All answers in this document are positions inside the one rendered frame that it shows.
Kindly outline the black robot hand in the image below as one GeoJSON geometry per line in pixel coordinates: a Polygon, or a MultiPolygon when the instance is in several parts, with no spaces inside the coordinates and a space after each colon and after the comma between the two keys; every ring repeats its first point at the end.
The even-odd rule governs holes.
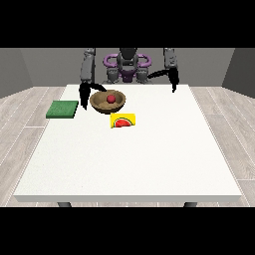
{"type": "Polygon", "coordinates": [[[168,76],[168,79],[170,83],[172,84],[172,91],[176,91],[176,87],[179,84],[179,75],[178,75],[178,70],[176,68],[170,68],[170,69],[165,69],[165,70],[160,70],[153,72],[149,74],[147,77],[149,79],[151,78],[157,78],[161,76],[168,76]]]}
{"type": "Polygon", "coordinates": [[[101,84],[83,82],[80,84],[79,93],[81,99],[81,106],[86,109],[88,106],[88,100],[90,98],[91,89],[105,92],[106,89],[101,84]]]}

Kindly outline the brown wooden bowl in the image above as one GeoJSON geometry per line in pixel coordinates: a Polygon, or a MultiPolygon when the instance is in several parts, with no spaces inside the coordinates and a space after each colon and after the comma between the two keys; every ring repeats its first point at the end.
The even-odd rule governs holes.
{"type": "Polygon", "coordinates": [[[91,106],[99,113],[109,115],[118,112],[125,104],[126,96],[116,90],[107,90],[106,92],[96,92],[90,97],[91,106]],[[107,97],[113,95],[116,97],[114,103],[109,103],[107,97]]]}

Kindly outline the green square pad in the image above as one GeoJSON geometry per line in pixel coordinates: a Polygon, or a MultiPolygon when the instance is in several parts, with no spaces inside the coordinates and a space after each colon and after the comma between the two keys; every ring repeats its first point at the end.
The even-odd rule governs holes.
{"type": "Polygon", "coordinates": [[[53,101],[46,113],[47,119],[72,119],[75,116],[78,101],[53,101]]]}

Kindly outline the yellow cup melon print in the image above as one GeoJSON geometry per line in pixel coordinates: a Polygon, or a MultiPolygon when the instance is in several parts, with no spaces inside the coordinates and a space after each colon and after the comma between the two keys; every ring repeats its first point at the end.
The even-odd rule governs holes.
{"type": "Polygon", "coordinates": [[[131,127],[135,125],[135,114],[111,114],[111,128],[131,127]]]}

